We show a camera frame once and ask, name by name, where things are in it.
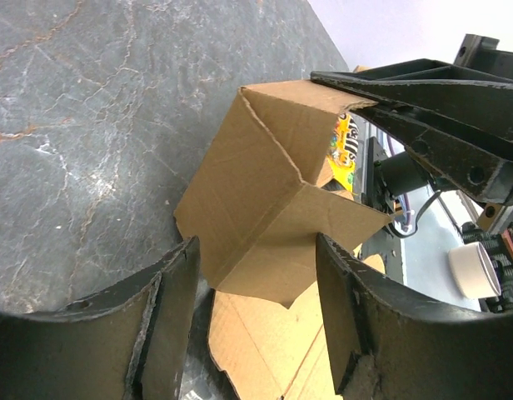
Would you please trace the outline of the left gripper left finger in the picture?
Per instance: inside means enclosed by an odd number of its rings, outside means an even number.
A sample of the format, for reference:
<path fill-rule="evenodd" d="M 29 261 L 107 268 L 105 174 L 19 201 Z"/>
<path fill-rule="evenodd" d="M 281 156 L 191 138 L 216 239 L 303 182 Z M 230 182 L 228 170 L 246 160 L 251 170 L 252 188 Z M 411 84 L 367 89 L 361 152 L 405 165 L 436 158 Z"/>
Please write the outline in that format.
<path fill-rule="evenodd" d="M 200 248 L 54 312 L 0 312 L 0 399 L 175 399 L 192 324 Z"/>

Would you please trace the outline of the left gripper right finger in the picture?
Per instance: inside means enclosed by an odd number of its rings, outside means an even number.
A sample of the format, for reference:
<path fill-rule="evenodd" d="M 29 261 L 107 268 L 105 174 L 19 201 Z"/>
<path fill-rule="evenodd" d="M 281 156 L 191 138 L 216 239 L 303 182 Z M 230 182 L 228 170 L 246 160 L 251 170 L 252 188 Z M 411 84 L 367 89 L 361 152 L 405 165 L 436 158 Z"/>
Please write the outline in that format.
<path fill-rule="evenodd" d="M 513 312 L 435 300 L 316 236 L 335 393 L 344 399 L 513 399 Z"/>

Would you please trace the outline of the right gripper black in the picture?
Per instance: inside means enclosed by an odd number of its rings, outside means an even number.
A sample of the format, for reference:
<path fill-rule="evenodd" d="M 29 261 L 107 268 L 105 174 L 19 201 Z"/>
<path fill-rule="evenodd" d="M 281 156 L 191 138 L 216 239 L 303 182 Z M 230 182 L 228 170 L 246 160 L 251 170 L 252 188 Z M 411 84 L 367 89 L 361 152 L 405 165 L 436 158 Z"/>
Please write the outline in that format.
<path fill-rule="evenodd" d="M 492 37 L 467 34 L 455 65 L 513 79 L 513 52 L 497 48 Z M 513 203 L 513 142 L 446 117 L 403 106 L 364 107 L 356 113 L 405 145 L 425 168 L 438 173 L 480 203 Z M 479 301 L 491 313 L 513 311 L 513 206 L 485 206 L 492 224 L 461 227 L 465 244 L 480 243 L 493 264 L 501 294 Z"/>

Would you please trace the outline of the brown cardboard box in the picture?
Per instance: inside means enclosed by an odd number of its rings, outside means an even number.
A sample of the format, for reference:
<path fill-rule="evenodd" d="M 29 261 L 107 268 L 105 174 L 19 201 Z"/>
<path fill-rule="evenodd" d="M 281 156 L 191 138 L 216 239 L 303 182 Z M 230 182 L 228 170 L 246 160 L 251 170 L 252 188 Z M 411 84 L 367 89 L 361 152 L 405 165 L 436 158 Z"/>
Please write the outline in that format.
<path fill-rule="evenodd" d="M 307 80 L 240 87 L 174 213 L 214 289 L 207 344 L 241 399 L 333 399 L 316 235 L 353 250 L 390 221 L 319 183 L 338 116 L 371 102 Z"/>

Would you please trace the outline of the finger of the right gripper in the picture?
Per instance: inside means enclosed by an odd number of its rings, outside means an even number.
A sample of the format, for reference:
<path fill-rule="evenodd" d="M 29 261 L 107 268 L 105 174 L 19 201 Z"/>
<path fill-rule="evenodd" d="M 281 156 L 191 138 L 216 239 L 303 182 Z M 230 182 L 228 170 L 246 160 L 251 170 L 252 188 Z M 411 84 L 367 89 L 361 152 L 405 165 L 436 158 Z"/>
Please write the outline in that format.
<path fill-rule="evenodd" d="M 513 79 L 425 58 L 310 79 L 513 161 Z"/>

